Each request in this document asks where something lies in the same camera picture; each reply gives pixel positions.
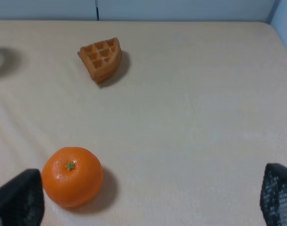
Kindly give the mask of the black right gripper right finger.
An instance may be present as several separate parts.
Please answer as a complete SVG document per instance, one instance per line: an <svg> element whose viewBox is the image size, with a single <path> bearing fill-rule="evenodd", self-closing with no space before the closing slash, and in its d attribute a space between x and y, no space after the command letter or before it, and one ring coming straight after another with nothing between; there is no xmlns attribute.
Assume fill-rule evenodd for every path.
<svg viewBox="0 0 287 226"><path fill-rule="evenodd" d="M266 225L287 226L287 167L279 163L266 164L260 209Z"/></svg>

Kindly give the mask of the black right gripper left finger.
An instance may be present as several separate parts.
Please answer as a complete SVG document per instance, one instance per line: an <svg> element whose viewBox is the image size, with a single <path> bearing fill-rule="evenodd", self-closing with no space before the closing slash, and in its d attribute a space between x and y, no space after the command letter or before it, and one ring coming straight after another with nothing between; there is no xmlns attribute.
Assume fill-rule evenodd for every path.
<svg viewBox="0 0 287 226"><path fill-rule="evenodd" d="M24 170L0 187L0 226L39 226L44 212L38 169Z"/></svg>

